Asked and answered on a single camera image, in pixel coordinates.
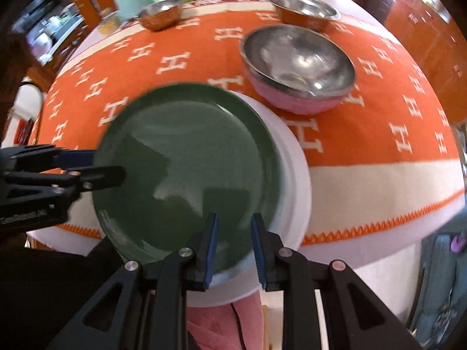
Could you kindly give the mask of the blue sofa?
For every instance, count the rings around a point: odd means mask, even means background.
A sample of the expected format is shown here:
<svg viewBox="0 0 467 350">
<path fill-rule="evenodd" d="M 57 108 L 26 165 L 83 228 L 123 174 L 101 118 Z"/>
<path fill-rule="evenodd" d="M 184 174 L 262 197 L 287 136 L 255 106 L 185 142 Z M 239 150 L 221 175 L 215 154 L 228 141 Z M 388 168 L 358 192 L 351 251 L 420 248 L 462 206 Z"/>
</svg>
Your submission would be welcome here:
<svg viewBox="0 0 467 350">
<path fill-rule="evenodd" d="M 466 223 L 452 220 L 422 242 L 408 328 L 422 349 L 466 348 Z"/>
</svg>

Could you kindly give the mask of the green plate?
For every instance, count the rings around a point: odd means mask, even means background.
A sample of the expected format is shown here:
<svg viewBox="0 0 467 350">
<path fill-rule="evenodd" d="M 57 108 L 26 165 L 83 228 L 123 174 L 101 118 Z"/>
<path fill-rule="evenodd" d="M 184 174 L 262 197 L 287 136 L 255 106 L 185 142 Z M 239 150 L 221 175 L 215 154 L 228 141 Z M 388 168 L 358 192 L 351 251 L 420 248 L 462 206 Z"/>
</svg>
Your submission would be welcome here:
<svg viewBox="0 0 467 350">
<path fill-rule="evenodd" d="M 238 96 L 210 85 L 169 85 L 130 103 L 94 163 L 125 171 L 93 204 L 119 253 L 143 264 L 182 248 L 213 213 L 215 266 L 231 269 L 251 252 L 252 215 L 270 224 L 280 204 L 282 165 L 268 128 Z"/>
</svg>

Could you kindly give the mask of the white patterned plate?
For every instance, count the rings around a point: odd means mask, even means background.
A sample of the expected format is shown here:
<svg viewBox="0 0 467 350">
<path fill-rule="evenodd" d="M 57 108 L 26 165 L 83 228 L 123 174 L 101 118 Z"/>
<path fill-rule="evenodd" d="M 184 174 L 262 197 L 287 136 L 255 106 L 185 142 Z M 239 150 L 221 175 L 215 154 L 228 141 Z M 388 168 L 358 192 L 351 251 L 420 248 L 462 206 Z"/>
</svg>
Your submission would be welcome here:
<svg viewBox="0 0 467 350">
<path fill-rule="evenodd" d="M 275 89 L 246 70 L 245 74 L 249 78 L 254 90 L 276 108 L 289 111 L 296 115 L 315 115 L 324 111 L 331 110 L 344 102 L 346 95 L 330 99 L 306 99 L 294 97 L 288 92 L 282 92 Z"/>
</svg>

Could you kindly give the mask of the small steel bowl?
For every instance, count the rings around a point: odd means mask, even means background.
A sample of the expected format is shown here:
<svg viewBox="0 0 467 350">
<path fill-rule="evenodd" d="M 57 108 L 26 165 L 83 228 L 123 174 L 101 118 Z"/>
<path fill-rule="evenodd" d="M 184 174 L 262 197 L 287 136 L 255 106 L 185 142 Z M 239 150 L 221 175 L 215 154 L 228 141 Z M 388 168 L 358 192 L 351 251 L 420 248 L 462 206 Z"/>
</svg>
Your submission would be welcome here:
<svg viewBox="0 0 467 350">
<path fill-rule="evenodd" d="M 161 31 L 174 26 L 181 18 L 182 5 L 185 0 L 160 0 L 143 8 L 138 22 L 152 32 Z"/>
</svg>

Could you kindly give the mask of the medium steel bowl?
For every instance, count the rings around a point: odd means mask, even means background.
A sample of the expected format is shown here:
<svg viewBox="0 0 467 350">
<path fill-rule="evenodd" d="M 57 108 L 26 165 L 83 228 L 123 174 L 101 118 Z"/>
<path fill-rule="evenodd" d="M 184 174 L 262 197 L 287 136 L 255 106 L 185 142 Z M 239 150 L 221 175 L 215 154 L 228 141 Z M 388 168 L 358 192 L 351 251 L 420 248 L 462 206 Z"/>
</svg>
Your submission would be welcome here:
<svg viewBox="0 0 467 350">
<path fill-rule="evenodd" d="M 254 29 L 240 44 L 254 79 L 300 99 L 342 97 L 356 85 L 356 68 L 327 37 L 303 27 L 274 24 Z"/>
</svg>

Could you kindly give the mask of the orange H-pattern blanket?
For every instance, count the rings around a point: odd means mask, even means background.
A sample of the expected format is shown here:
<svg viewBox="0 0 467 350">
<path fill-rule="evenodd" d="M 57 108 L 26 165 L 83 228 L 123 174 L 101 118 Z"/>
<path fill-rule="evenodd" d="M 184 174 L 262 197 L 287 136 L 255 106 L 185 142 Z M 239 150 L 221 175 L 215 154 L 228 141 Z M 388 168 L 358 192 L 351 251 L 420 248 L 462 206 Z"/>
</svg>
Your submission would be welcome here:
<svg viewBox="0 0 467 350">
<path fill-rule="evenodd" d="M 162 32 L 139 24 L 75 56 L 59 72 L 43 106 L 35 141 L 95 148 L 105 129 L 137 96 L 159 85 L 197 81 L 241 92 L 246 78 L 239 43 L 279 21 L 265 2 L 189 5 Z M 355 88 L 318 115 L 281 117 L 298 139 L 313 188 L 303 243 L 318 246 L 398 228 L 412 238 L 436 230 L 433 213 L 464 205 L 461 162 L 447 116 L 408 52 L 355 17 L 327 37 L 356 67 Z"/>
</svg>

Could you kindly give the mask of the wooden wardrobe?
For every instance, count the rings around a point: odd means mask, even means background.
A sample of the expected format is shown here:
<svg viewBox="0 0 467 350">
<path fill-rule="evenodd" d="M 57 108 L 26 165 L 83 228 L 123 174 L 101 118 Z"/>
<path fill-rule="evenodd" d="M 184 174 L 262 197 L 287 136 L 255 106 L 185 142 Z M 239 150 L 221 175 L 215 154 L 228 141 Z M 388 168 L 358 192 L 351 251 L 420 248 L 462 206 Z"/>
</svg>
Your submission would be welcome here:
<svg viewBox="0 0 467 350">
<path fill-rule="evenodd" d="M 466 122 L 466 38 L 437 2 L 355 0 L 405 47 L 451 123 Z"/>
</svg>

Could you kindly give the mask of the wooden cabinet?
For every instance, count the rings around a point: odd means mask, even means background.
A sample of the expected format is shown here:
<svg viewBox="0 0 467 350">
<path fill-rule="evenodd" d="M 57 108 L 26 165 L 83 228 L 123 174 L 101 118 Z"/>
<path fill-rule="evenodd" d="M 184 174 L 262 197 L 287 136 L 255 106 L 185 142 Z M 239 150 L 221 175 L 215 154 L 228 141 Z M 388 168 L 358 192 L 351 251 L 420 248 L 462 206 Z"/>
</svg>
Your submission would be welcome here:
<svg viewBox="0 0 467 350">
<path fill-rule="evenodd" d="M 84 39 L 116 8 L 114 0 L 1 0 L 1 87 L 30 78 L 43 91 Z"/>
</svg>

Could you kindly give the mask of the large white plate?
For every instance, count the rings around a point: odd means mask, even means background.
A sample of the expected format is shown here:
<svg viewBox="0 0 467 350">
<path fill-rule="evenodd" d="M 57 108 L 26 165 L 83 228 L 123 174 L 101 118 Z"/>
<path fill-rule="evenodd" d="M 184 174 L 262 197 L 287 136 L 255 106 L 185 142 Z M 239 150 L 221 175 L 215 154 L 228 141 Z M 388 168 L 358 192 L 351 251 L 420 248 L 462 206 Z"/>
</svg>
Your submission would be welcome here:
<svg viewBox="0 0 467 350">
<path fill-rule="evenodd" d="M 296 250 L 309 224 L 312 188 L 305 154 L 295 135 L 272 110 L 240 92 L 235 95 L 248 104 L 260 118 L 276 143 L 281 159 L 279 207 L 269 230 L 277 233 L 283 245 Z M 206 292 L 188 292 L 189 307 L 217 307 L 241 300 L 261 288 L 254 254 L 235 267 L 217 273 Z"/>
</svg>

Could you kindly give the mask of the large steel bowl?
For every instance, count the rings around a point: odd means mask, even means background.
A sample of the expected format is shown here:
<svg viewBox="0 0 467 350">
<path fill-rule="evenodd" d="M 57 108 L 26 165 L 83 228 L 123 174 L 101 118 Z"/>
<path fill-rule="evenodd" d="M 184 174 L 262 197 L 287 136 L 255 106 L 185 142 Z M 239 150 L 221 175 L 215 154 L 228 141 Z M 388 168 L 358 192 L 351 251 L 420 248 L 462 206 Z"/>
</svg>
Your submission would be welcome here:
<svg viewBox="0 0 467 350">
<path fill-rule="evenodd" d="M 341 18 L 340 12 L 322 0 L 266 0 L 272 4 L 279 19 L 287 25 L 324 32 Z"/>
</svg>

